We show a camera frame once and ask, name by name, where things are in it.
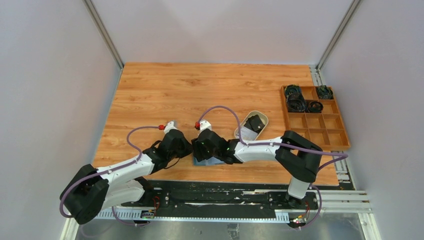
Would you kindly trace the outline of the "blue card holder wallet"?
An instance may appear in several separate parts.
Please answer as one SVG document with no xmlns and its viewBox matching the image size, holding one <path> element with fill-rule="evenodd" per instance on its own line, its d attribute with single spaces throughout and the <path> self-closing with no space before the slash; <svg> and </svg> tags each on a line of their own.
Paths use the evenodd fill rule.
<svg viewBox="0 0 424 240">
<path fill-rule="evenodd" d="M 223 165 L 223 164 L 225 164 L 224 161 L 221 161 L 215 157 L 198 161 L 198 159 L 195 156 L 193 156 L 193 165 L 197 167 L 215 166 L 215 165 Z"/>
</svg>

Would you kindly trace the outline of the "beige oval tray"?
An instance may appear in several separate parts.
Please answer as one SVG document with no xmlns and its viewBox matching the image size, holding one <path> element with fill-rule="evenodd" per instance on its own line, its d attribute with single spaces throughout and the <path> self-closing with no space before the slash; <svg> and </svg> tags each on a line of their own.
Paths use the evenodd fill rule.
<svg viewBox="0 0 424 240">
<path fill-rule="evenodd" d="M 244 141 L 255 141 L 269 123 L 268 117 L 260 111 L 251 111 L 240 123 Z"/>
</svg>

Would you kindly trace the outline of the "black card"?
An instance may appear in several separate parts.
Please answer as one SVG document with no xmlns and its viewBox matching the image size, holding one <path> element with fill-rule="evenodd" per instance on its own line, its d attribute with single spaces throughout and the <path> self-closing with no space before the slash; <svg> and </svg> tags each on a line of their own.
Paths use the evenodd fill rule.
<svg viewBox="0 0 424 240">
<path fill-rule="evenodd" d="M 259 134 L 264 129 L 265 124 L 260 116 L 255 114 L 247 118 L 243 126 Z"/>
</svg>

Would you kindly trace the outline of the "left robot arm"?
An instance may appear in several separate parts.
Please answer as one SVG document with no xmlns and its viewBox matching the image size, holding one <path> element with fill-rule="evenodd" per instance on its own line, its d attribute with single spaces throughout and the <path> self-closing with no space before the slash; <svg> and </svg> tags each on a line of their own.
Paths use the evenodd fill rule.
<svg viewBox="0 0 424 240">
<path fill-rule="evenodd" d="M 60 214 L 84 225 L 104 209 L 122 203 L 149 206 L 153 193 L 139 179 L 165 169 L 174 159 L 190 155 L 193 147 L 180 130 L 171 129 L 150 147 L 136 150 L 138 155 L 113 165 L 82 166 L 59 196 Z"/>
</svg>

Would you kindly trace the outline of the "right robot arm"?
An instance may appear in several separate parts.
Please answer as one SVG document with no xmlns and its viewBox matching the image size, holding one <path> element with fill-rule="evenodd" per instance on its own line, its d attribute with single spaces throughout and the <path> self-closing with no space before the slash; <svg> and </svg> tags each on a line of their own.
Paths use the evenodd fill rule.
<svg viewBox="0 0 424 240">
<path fill-rule="evenodd" d="M 226 164 L 251 161 L 275 161 L 291 174 L 286 204 L 298 209 L 306 201 L 309 186 L 316 181 L 323 150 L 292 130 L 268 140 L 229 139 L 210 129 L 192 139 L 193 155 L 198 162 L 215 158 Z"/>
</svg>

